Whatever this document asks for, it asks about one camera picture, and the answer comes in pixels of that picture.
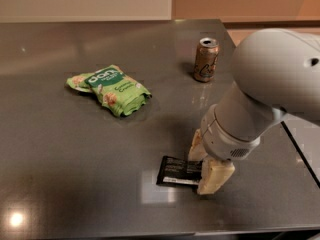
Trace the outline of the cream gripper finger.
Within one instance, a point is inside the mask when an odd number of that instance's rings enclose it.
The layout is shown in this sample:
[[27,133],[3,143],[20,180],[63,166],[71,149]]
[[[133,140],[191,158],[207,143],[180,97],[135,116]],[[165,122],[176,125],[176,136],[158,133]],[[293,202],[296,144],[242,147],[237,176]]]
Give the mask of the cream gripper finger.
[[207,156],[203,146],[201,130],[197,129],[194,133],[192,144],[188,153],[189,161],[201,161]]
[[202,163],[201,180],[197,193],[199,195],[214,194],[229,180],[234,171],[235,167],[231,161],[205,158]]

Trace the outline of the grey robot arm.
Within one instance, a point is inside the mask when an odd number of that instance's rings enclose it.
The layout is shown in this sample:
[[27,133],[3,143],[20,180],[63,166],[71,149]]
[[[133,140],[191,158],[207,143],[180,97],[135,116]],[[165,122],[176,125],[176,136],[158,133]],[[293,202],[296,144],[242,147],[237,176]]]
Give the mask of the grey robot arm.
[[288,114],[320,122],[320,36],[264,29],[246,37],[231,60],[234,81],[195,131],[188,159],[202,163],[199,195],[218,191],[260,136]]

